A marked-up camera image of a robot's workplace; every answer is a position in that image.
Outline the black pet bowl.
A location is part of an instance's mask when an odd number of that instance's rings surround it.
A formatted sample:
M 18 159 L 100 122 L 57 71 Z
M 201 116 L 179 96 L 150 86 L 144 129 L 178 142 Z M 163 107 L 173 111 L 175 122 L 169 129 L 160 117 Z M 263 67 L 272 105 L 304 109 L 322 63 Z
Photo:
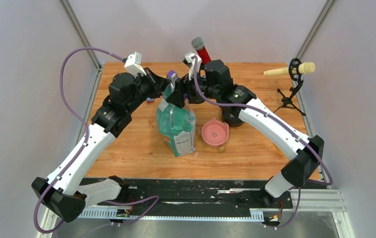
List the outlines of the black pet bowl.
M 234 107 L 222 107 L 221 115 L 223 121 L 227 123 L 230 127 L 241 126 L 244 122 L 239 118 L 240 111 L 241 109 Z

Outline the pink cat-ear pet bowl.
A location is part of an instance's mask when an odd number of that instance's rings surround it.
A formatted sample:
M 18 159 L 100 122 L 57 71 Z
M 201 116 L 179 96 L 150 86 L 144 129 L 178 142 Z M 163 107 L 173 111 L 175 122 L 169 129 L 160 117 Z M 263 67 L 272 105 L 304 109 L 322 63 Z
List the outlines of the pink cat-ear pet bowl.
M 212 148 L 223 146 L 229 137 L 229 125 L 212 118 L 201 129 L 201 137 L 205 144 Z

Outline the red glitter microphone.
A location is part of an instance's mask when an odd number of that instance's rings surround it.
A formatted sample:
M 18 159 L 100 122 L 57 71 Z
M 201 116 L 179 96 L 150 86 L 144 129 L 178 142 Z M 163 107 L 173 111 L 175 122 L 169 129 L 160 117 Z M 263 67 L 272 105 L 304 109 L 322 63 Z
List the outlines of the red glitter microphone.
M 203 64 L 211 61 L 211 57 L 205 47 L 204 40 L 201 37 L 195 37 L 191 41 L 191 46 L 196 50 L 198 56 L 202 59 Z

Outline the purple metronome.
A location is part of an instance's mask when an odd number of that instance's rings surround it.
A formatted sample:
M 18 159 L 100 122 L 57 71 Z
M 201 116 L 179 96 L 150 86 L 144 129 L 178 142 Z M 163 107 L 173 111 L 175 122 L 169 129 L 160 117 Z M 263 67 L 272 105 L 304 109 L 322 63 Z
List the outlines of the purple metronome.
M 167 79 L 175 80 L 178 78 L 177 73 L 174 70 L 170 70 L 167 75 Z

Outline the cream microphone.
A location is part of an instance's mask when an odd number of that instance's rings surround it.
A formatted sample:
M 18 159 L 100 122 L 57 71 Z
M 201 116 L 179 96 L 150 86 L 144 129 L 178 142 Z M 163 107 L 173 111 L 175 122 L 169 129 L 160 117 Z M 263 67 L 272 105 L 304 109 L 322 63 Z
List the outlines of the cream microphone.
M 289 67 L 271 69 L 264 72 L 264 76 L 309 74 L 314 72 L 316 66 L 313 62 L 304 62 L 298 65 L 292 64 Z

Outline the small wooden block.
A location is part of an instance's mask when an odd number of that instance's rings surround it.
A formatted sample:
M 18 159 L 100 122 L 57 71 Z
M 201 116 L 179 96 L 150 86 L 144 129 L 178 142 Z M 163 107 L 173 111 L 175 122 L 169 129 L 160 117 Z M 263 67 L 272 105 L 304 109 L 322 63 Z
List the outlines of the small wooden block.
M 224 153 L 225 152 L 225 147 L 224 146 L 220 146 L 220 147 L 217 148 L 217 151 L 219 153 Z

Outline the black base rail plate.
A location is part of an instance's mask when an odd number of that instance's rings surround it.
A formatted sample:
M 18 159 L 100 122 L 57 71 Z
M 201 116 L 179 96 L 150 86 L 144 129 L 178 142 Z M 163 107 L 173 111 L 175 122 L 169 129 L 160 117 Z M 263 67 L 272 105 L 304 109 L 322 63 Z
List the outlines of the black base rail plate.
M 148 216 L 163 217 L 248 217 L 250 209 L 293 208 L 291 195 L 263 198 L 263 180 L 124 179 L 129 187 L 114 202 L 140 201 L 159 196 Z

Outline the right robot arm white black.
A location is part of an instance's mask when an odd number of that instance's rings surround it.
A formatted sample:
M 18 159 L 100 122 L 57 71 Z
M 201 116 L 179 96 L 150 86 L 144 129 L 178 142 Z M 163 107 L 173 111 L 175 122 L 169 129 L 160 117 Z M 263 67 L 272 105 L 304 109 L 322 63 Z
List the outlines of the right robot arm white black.
M 164 98 L 168 103 L 178 109 L 187 103 L 201 104 L 205 101 L 219 106 L 222 118 L 229 126 L 249 124 L 289 159 L 262 189 L 261 202 L 265 206 L 276 205 L 281 195 L 291 188 L 303 186 L 318 166 L 324 166 L 324 140 L 317 135 L 309 137 L 297 131 L 268 109 L 251 90 L 235 84 L 229 67 L 223 61 L 218 59 L 203 64 L 192 60 L 186 64 L 190 71 L 182 78 L 174 71 L 167 73 L 170 92 Z

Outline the green pet food bag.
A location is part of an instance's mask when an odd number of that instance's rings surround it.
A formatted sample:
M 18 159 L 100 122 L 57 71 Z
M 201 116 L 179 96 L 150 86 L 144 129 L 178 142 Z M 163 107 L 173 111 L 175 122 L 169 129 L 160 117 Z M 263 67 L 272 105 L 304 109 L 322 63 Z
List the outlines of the green pet food bag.
M 176 80 L 170 79 L 170 84 L 175 85 Z M 188 105 L 180 109 L 169 104 L 164 99 L 164 93 L 156 111 L 159 133 L 168 143 L 175 156 L 185 156 L 193 153 L 195 151 L 195 113 Z

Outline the small toy figure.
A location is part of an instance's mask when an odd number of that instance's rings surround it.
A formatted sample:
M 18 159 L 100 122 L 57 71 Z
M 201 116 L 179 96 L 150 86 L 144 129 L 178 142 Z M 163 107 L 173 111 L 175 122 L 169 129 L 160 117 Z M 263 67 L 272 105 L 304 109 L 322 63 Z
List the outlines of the small toy figure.
M 146 102 L 147 102 L 148 104 L 153 103 L 153 102 L 154 102 L 154 99 L 148 97 L 148 98 L 146 99 Z

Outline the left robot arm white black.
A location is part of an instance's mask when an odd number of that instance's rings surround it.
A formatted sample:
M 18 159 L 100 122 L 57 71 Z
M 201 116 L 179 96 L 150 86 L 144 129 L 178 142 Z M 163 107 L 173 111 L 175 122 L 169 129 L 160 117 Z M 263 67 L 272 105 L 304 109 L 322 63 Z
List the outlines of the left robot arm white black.
M 32 182 L 41 203 L 66 223 L 78 218 L 85 208 L 104 201 L 125 204 L 128 184 L 117 176 L 89 185 L 80 183 L 94 161 L 130 124 L 131 114 L 148 98 L 160 97 L 169 84 L 169 79 L 149 68 L 135 76 L 117 74 L 108 86 L 109 95 L 86 127 L 88 132 L 47 178 L 37 177 Z

